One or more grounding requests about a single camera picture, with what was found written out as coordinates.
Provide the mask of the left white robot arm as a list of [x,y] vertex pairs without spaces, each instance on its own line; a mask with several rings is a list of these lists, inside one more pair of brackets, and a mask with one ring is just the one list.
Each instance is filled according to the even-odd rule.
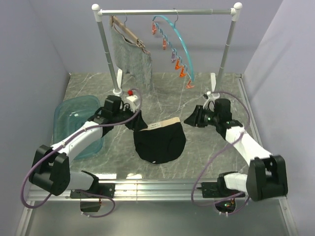
[[132,131],[147,128],[141,115],[142,97],[131,95],[123,101],[110,95],[104,105],[88,118],[81,128],[64,140],[40,146],[28,173],[30,183],[58,196],[66,190],[82,191],[87,197],[101,195],[99,178],[87,171],[71,172],[70,164],[84,149],[104,137],[116,125]]

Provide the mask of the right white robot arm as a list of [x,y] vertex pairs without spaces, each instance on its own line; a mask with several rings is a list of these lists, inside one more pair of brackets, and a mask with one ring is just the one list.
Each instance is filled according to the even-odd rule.
[[184,123],[198,128],[214,126],[248,164],[247,174],[226,172],[219,175],[217,191],[220,195],[226,197],[238,191],[248,194],[254,201],[261,201],[288,194],[284,158],[265,150],[239,121],[232,118],[230,100],[215,100],[213,110],[197,105]]

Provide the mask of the black underwear beige waistband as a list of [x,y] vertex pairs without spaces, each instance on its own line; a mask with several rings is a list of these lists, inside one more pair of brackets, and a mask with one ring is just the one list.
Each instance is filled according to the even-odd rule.
[[133,133],[135,151],[152,164],[164,164],[180,157],[186,137],[179,117],[151,123]]

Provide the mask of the teal clip hanger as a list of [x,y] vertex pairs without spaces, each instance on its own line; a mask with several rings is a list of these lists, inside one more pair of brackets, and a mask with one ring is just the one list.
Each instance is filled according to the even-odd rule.
[[187,62],[188,62],[188,65],[184,64],[183,63],[183,58],[178,54],[178,50],[176,49],[177,51],[177,59],[180,59],[180,63],[183,67],[185,67],[186,69],[186,72],[187,72],[187,75],[189,77],[189,80],[192,80],[192,82],[195,81],[195,76],[194,76],[194,69],[193,69],[193,63],[192,63],[192,60],[191,60],[191,57],[190,57],[190,53],[188,51],[188,48],[186,46],[186,43],[182,37],[182,35],[180,34],[180,32],[178,31],[178,29],[176,28],[176,23],[179,19],[179,12],[177,9],[174,8],[174,11],[176,12],[176,20],[174,22],[170,21],[166,16],[164,15],[155,15],[153,18],[152,18],[152,22],[155,22],[156,24],[156,27],[157,27],[157,32],[159,32],[162,36],[162,39],[165,38],[167,40],[167,47],[170,47],[171,50],[173,49],[176,49],[172,42],[168,39],[168,36],[164,33],[163,29],[160,27],[159,23],[156,21],[157,18],[161,18],[163,19],[164,21],[166,21],[169,26],[172,28],[172,30],[174,31],[174,33],[176,34],[177,38],[179,39],[180,43],[181,43],[181,46],[185,52],[185,55],[186,55],[186,58],[187,58]]

